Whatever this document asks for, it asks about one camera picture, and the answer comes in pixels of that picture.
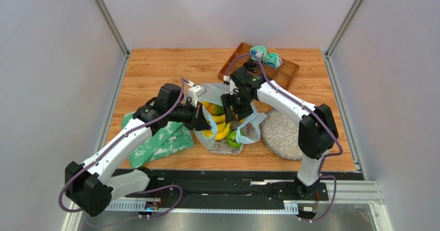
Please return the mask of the red green fake mango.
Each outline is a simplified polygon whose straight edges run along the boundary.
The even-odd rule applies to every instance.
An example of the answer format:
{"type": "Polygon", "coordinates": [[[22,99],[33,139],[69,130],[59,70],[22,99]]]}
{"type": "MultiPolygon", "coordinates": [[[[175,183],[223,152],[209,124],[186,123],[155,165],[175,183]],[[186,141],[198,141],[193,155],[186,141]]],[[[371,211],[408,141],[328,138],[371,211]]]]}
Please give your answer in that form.
{"type": "Polygon", "coordinates": [[[214,103],[211,103],[206,109],[212,116],[220,116],[225,114],[224,107],[214,103]]]}

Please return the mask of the yellow fake banana bunch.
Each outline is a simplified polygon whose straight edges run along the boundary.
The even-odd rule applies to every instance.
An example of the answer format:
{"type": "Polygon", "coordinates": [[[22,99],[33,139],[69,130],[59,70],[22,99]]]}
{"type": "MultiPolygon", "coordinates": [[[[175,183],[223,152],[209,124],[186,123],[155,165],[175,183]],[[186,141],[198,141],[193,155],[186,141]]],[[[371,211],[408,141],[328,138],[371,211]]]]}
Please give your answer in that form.
{"type": "MultiPolygon", "coordinates": [[[[220,116],[212,116],[213,120],[216,123],[217,127],[217,133],[215,136],[216,141],[221,141],[226,138],[228,132],[230,131],[230,124],[225,123],[225,115],[220,116]]],[[[206,137],[212,137],[213,132],[211,130],[203,130],[203,134],[206,137]]]]}

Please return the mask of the green fake watermelon ball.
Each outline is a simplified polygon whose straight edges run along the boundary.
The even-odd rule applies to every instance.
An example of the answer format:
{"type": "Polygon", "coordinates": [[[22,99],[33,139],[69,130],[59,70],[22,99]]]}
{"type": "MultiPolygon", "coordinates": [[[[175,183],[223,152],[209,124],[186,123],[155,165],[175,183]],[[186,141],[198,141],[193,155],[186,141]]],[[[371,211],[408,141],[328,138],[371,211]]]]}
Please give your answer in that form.
{"type": "Polygon", "coordinates": [[[231,148],[240,148],[243,145],[237,141],[237,129],[228,132],[226,142],[231,148]]]}

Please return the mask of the translucent printed plastic bag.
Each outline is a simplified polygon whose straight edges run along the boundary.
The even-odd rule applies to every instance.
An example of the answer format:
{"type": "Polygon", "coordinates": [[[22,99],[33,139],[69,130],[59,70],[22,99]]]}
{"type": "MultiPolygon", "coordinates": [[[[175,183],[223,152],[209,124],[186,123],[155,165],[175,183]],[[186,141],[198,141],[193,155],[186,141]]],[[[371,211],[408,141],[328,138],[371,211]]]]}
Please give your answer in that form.
{"type": "Polygon", "coordinates": [[[237,155],[244,145],[260,140],[260,125],[267,114],[258,112],[252,103],[253,112],[250,116],[226,123],[221,103],[221,95],[226,93],[229,93],[229,86],[222,83],[202,83],[188,90],[189,97],[195,97],[202,103],[202,112],[206,120],[214,122],[209,129],[195,131],[194,134],[203,147],[212,153],[237,155]]]}

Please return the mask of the yellow fake lemon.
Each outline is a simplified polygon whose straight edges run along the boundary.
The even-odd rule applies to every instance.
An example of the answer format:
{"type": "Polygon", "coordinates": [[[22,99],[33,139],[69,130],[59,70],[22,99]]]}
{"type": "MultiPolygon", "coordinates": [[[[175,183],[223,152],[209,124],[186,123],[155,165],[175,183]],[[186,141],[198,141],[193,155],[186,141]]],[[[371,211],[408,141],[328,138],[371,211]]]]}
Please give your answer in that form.
{"type": "Polygon", "coordinates": [[[206,101],[202,101],[201,103],[205,109],[208,109],[208,107],[211,105],[210,102],[206,102],[206,101]]]}

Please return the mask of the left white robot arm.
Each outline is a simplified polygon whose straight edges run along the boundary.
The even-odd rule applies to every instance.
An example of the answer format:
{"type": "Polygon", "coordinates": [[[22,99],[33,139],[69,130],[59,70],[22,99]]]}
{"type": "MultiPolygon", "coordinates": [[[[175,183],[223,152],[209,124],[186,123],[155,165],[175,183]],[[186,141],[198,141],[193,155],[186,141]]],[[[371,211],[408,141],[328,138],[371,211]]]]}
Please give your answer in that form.
{"type": "Polygon", "coordinates": [[[206,89],[190,84],[187,93],[187,96],[184,95],[183,86],[164,84],[158,95],[139,107],[106,146],[82,163],[69,163],[65,168],[65,186],[58,203],[61,205],[63,196],[66,196],[78,205],[78,212],[84,211],[96,217],[111,201],[146,190],[150,182],[147,169],[135,169],[119,176],[113,173],[136,148],[170,121],[180,122],[193,131],[210,128],[203,114],[203,105],[198,100],[206,89]]]}

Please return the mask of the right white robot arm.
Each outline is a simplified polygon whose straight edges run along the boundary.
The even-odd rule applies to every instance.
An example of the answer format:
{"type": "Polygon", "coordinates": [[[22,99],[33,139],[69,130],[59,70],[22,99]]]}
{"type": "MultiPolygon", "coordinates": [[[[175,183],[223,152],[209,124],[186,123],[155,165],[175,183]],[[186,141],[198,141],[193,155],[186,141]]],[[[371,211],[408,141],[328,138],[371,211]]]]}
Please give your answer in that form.
{"type": "Polygon", "coordinates": [[[221,96],[225,121],[242,120],[254,110],[258,100],[280,111],[298,126],[298,146],[303,153],[301,168],[294,179],[293,190],[299,198],[315,193],[320,182],[323,161],[338,144],[338,130],[331,108],[308,103],[280,87],[264,73],[251,75],[244,67],[224,76],[229,93],[221,96]]]}

